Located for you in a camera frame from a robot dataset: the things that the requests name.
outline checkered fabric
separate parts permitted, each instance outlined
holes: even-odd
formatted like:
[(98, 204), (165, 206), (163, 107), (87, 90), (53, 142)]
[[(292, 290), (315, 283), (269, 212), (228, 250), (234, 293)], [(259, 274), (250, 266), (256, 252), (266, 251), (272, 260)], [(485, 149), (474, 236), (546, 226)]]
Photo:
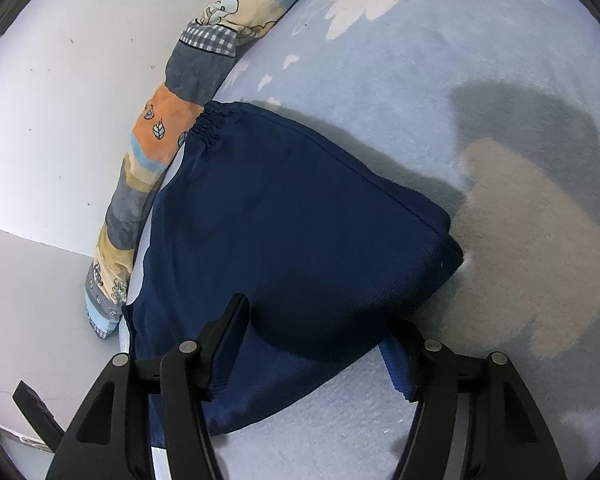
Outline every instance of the checkered fabric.
[(222, 25), (199, 25), (191, 22), (182, 33), (180, 41), (201, 50), (235, 57), (237, 33)]

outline multicolored sleeve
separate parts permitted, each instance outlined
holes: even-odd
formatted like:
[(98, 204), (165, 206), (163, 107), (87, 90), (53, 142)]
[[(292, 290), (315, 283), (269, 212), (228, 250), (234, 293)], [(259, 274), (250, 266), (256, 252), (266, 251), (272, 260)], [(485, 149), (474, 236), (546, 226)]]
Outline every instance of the multicolored sleeve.
[(166, 66), (165, 82), (136, 121), (87, 274), (87, 313), (101, 338), (109, 336), (120, 320), (140, 229), (164, 171), (202, 113), (202, 105), (231, 71), (240, 48), (264, 36), (294, 2), (212, 0), (180, 36)]

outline white wall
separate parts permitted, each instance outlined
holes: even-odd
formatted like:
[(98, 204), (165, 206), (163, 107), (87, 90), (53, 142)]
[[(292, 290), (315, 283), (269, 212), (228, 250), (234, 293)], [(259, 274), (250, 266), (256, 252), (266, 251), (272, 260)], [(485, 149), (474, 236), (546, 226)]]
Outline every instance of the white wall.
[[(11, 401), (20, 378), (66, 427), (117, 351), (84, 311), (88, 256), (136, 117), (206, 1), (33, 0), (0, 39), (0, 424), (12, 430), (35, 437)], [(8, 451), (44, 478), (48, 455)]]
[(33, 0), (0, 39), (0, 229), (93, 254), (136, 117), (207, 0)]

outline navy blue shorts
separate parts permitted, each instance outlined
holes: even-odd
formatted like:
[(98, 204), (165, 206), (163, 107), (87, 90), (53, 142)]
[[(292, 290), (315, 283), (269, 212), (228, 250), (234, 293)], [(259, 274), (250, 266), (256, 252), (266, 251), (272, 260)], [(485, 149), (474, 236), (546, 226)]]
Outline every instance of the navy blue shorts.
[[(154, 203), (144, 283), (126, 308), (135, 358), (165, 354), (220, 317), (235, 292), (251, 322), (205, 404), (212, 434), (286, 408), (386, 336), (459, 267), (445, 211), (371, 173), (310, 128), (210, 102)], [(152, 402), (152, 442), (164, 445)]]

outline bed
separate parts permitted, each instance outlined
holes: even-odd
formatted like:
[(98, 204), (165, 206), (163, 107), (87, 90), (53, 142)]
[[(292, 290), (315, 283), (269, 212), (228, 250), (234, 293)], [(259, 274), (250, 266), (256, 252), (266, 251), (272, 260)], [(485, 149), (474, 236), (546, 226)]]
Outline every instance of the bed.
[[(569, 478), (585, 478), (600, 459), (600, 26), (590, 12), (578, 0), (299, 0), (215, 99), (310, 126), (452, 216), (466, 261), (416, 324), (458, 353), (508, 354)], [(181, 160), (182, 149), (165, 183)], [(150, 229), (149, 216), (129, 303)], [(413, 413), (375, 349), (214, 445), (228, 479), (389, 479)], [(451, 462), (461, 454), (459, 443)], [(164, 451), (154, 457), (167, 478)]]

